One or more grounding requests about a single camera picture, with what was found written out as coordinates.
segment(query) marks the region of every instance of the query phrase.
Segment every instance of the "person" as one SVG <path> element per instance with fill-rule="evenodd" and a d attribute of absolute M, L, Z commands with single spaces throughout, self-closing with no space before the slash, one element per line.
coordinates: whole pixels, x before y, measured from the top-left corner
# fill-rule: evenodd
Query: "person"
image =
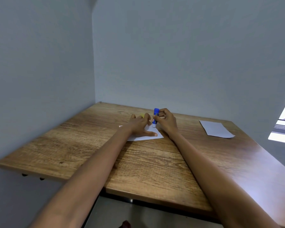
<path fill-rule="evenodd" d="M 160 123 L 194 174 L 225 228 L 278 228 L 277 223 L 227 174 L 206 158 L 178 131 L 174 115 L 161 109 Z M 80 228 L 103 188 L 119 152 L 131 135 L 157 136 L 144 128 L 150 115 L 132 115 L 129 122 L 97 150 L 54 195 L 30 228 Z"/>

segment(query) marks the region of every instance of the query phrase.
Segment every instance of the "wooden table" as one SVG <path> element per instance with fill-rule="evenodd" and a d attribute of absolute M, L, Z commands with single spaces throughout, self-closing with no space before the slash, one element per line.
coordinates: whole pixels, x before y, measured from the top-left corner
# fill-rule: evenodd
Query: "wooden table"
<path fill-rule="evenodd" d="M 66 180 L 126 123 L 152 110 L 99 102 L 0 160 L 0 168 Z M 285 227 L 285 167 L 230 121 L 175 114 L 179 131 Z M 221 122 L 231 139 L 207 136 L 198 120 Z M 215 216 L 174 143 L 127 142 L 105 184 L 111 194 Z"/>

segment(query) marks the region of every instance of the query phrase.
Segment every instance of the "person's right arm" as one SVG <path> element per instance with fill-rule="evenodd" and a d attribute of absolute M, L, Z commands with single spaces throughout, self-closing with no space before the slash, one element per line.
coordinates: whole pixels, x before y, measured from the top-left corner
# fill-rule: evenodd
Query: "person's right arm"
<path fill-rule="evenodd" d="M 225 228 L 279 228 L 231 177 L 179 133 L 169 110 L 161 109 L 159 116 L 153 117 L 176 143 Z"/>

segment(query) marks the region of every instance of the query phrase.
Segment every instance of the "person's left arm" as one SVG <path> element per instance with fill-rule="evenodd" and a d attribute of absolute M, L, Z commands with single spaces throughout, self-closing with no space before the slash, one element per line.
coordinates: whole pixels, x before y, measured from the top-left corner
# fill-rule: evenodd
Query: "person's left arm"
<path fill-rule="evenodd" d="M 146 131 L 150 125 L 148 113 L 144 118 L 133 114 L 130 121 L 97 150 L 66 182 L 43 208 L 30 228 L 80 228 L 94 201 L 103 188 L 111 169 L 130 135 L 157 136 Z"/>

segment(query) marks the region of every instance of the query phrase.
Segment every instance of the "sheet of paper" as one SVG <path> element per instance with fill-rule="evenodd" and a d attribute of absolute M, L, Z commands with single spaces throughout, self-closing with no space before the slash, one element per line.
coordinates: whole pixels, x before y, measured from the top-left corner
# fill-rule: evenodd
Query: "sheet of paper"
<path fill-rule="evenodd" d="M 201 121 L 201 125 L 206 130 L 206 133 L 209 136 L 216 136 L 221 138 L 233 138 L 235 135 L 230 133 L 223 125 L 222 123 L 218 122 L 208 122 L 208 121 Z"/>
<path fill-rule="evenodd" d="M 152 125 L 150 125 L 150 126 L 146 125 L 145 130 L 157 133 L 157 137 L 149 137 L 149 136 L 136 137 L 136 136 L 132 135 L 132 136 L 129 137 L 128 141 L 141 141 L 141 140 L 163 138 L 163 136 L 158 131 L 158 129 L 153 128 Z"/>

